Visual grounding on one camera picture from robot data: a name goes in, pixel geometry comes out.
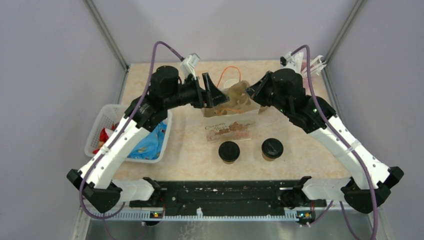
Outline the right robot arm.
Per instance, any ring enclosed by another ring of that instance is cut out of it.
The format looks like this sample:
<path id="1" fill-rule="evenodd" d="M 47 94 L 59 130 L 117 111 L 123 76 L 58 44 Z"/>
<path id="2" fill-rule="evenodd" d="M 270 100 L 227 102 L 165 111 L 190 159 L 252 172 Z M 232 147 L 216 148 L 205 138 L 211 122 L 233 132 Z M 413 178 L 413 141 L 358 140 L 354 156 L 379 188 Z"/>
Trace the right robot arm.
<path id="1" fill-rule="evenodd" d="M 289 68 L 265 75 L 246 90 L 263 107 L 274 107 L 289 121 L 313 137 L 348 170 L 349 177 L 316 178 L 305 176 L 293 188 L 293 200 L 307 206 L 312 200 L 347 203 L 356 211 L 369 214 L 382 205 L 404 172 L 375 158 L 344 126 L 335 110 L 321 97 L 306 94 L 302 76 Z"/>

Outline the single pulp cup carrier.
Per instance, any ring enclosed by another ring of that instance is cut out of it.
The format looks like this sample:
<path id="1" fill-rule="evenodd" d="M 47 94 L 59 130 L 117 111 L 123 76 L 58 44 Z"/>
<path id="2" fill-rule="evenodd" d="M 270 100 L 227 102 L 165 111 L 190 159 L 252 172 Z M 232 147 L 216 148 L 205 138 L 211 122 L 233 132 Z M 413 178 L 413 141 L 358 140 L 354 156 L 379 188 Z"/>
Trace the single pulp cup carrier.
<path id="1" fill-rule="evenodd" d="M 250 86 L 246 80 L 241 80 L 229 88 L 224 89 L 224 93 L 229 97 L 229 101 L 218 105 L 211 112 L 212 117 L 235 115 L 248 112 L 252 109 L 252 102 L 246 89 Z"/>

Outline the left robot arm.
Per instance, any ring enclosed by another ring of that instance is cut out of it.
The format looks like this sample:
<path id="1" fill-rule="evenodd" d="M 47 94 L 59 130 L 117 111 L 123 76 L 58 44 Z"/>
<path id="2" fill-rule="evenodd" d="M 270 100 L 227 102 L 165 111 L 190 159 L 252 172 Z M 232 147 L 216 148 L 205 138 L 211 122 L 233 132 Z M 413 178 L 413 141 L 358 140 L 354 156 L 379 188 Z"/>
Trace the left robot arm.
<path id="1" fill-rule="evenodd" d="M 147 92 L 131 102 L 108 141 L 86 165 L 68 172 L 81 205 L 88 201 L 104 214 L 121 203 L 143 201 L 154 207 L 160 202 L 160 186 L 152 179 L 113 181 L 113 176 L 135 146 L 168 118 L 169 110 L 185 105 L 213 108 L 229 101 L 208 73 L 202 79 L 204 88 L 197 76 L 190 73 L 181 79 L 178 69 L 168 65 L 150 72 Z"/>

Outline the paper takeout bag orange handles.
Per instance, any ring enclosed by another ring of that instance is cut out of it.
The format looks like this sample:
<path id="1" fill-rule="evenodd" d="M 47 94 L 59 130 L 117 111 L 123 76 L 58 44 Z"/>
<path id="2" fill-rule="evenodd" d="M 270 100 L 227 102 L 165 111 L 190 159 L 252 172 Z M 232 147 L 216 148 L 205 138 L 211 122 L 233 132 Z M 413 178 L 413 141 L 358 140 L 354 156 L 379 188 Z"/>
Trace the paper takeout bag orange handles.
<path id="1" fill-rule="evenodd" d="M 242 72 L 236 66 L 227 66 L 221 73 L 216 86 L 224 92 L 224 82 L 228 79 L 242 79 Z M 261 106 L 251 100 L 252 109 L 241 114 L 212 116 L 213 108 L 202 110 L 204 131 L 207 142 L 237 141 L 252 138 Z"/>

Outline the stack of paper cups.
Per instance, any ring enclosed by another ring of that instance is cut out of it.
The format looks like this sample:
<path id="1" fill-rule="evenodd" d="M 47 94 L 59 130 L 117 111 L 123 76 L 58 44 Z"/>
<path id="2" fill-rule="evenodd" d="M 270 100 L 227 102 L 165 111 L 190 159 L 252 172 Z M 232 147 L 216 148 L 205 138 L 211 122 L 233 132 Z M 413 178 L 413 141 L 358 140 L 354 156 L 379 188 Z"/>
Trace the stack of paper cups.
<path id="1" fill-rule="evenodd" d="M 224 82 L 223 88 L 224 89 L 228 89 L 230 87 L 232 87 L 233 85 L 239 83 L 240 81 L 236 78 L 232 78 L 232 79 L 228 79 Z"/>

